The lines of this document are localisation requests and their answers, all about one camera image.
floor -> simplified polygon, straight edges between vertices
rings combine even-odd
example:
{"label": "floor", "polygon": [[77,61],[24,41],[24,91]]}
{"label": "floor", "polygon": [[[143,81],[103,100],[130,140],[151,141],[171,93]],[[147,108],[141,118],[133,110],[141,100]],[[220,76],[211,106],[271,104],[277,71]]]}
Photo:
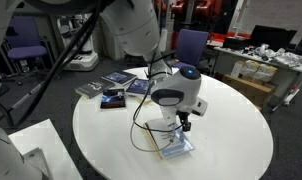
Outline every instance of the floor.
{"label": "floor", "polygon": [[[29,121],[20,129],[48,118],[51,119],[83,179],[103,179],[84,159],[74,139],[72,114],[79,99],[74,89],[105,73],[132,67],[135,65],[125,65],[122,62],[105,59],[91,72],[63,72],[62,79],[55,79],[51,83]],[[15,83],[5,85],[10,90],[0,97],[0,102],[5,107],[10,107],[36,83],[26,82],[23,86],[17,86]],[[29,103],[30,100],[21,108],[13,111],[13,118],[20,118]],[[269,169],[261,179],[302,180],[302,89],[289,107],[280,107],[272,114],[266,110],[263,114],[273,134],[274,155]],[[16,131],[8,129],[4,121],[0,123],[0,127],[5,128],[9,134]]]}

blue book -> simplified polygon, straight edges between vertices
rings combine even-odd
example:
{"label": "blue book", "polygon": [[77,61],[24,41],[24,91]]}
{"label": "blue book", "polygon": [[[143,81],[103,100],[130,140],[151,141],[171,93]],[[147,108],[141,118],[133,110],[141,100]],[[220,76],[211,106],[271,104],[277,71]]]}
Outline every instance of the blue book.
{"label": "blue book", "polygon": [[[164,131],[170,130],[169,127],[164,123],[163,119],[150,120],[145,123],[145,127]],[[163,147],[167,146],[170,143],[172,136],[174,136],[173,142],[167,148],[159,151],[158,154],[160,155],[161,159],[171,158],[194,150],[194,146],[190,143],[181,128],[175,130],[174,133],[148,131],[148,135],[156,149],[162,149]]]}

